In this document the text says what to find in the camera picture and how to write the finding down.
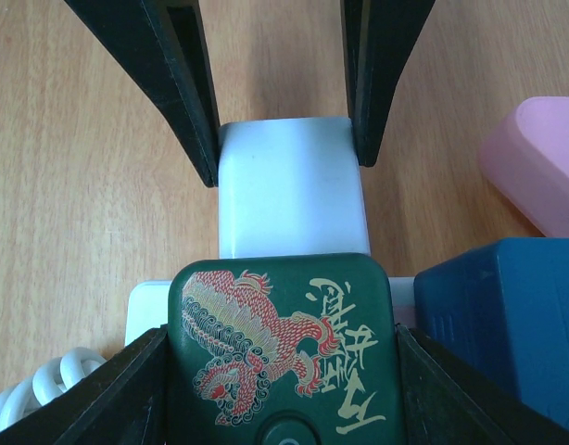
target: green container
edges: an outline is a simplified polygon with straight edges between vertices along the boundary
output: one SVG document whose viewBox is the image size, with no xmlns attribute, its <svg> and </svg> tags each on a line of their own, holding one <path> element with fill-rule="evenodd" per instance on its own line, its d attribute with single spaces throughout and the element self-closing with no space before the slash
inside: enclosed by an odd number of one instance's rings
<svg viewBox="0 0 569 445">
<path fill-rule="evenodd" d="M 171 284 L 168 443 L 404 443 L 386 273 L 360 254 L 201 261 Z"/>
</svg>

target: white coil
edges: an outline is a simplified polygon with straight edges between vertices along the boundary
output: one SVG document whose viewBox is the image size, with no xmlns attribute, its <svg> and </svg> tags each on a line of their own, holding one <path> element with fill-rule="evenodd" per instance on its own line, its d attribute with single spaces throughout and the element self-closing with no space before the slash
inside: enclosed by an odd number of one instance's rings
<svg viewBox="0 0 569 445">
<path fill-rule="evenodd" d="M 106 362 L 93 350 L 75 348 L 0 393 L 0 432 L 74 387 Z"/>
</svg>

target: black object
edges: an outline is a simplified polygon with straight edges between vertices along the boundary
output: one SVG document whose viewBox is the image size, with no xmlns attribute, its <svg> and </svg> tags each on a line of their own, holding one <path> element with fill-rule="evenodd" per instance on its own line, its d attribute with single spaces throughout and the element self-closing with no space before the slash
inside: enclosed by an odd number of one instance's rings
<svg viewBox="0 0 569 445">
<path fill-rule="evenodd" d="M 553 423 L 418 329 L 398 326 L 409 443 L 569 444 Z"/>
<path fill-rule="evenodd" d="M 0 444 L 164 444 L 167 351 L 167 329 L 150 329 Z"/>
<path fill-rule="evenodd" d="M 218 184 L 219 115 L 197 0 L 65 0 L 163 114 L 202 182 Z M 348 115 L 359 164 L 435 0 L 342 0 Z"/>
</svg>

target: wooden surface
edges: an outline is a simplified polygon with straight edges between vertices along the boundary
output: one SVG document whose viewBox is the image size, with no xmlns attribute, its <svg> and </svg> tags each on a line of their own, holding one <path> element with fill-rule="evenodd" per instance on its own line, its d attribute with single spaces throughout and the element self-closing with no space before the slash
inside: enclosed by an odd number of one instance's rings
<svg viewBox="0 0 569 445">
<path fill-rule="evenodd" d="M 338 1 L 202 7 L 222 122 L 346 114 Z M 537 234 L 475 161 L 533 95 L 569 95 L 569 0 L 437 0 L 363 172 L 390 274 Z M 216 199 L 63 2 L 0 0 L 0 389 L 74 346 L 118 351 L 134 286 L 216 257 Z"/>
</svg>

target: round button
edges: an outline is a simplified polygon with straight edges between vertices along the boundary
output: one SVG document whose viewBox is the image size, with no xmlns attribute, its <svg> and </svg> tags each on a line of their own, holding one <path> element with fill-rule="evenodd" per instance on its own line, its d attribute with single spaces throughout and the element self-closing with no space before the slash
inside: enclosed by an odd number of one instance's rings
<svg viewBox="0 0 569 445">
<path fill-rule="evenodd" d="M 319 445 L 311 428 L 302 420 L 286 417 L 268 427 L 262 445 Z"/>
</svg>

